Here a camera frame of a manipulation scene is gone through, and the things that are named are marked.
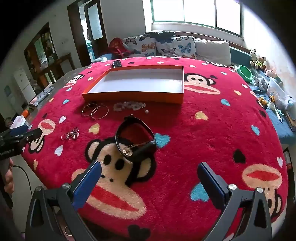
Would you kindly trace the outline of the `person's left hand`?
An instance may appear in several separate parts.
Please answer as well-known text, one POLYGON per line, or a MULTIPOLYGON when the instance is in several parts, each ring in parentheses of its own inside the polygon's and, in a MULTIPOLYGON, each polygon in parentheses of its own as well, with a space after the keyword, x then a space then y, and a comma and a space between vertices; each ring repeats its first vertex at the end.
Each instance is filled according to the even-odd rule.
POLYGON ((12 159, 9 159, 9 168, 4 176, 4 184, 5 184, 4 190, 8 194, 14 193, 14 190, 15 190, 15 184, 14 184, 13 172, 12 172, 13 165, 14 163, 12 159))

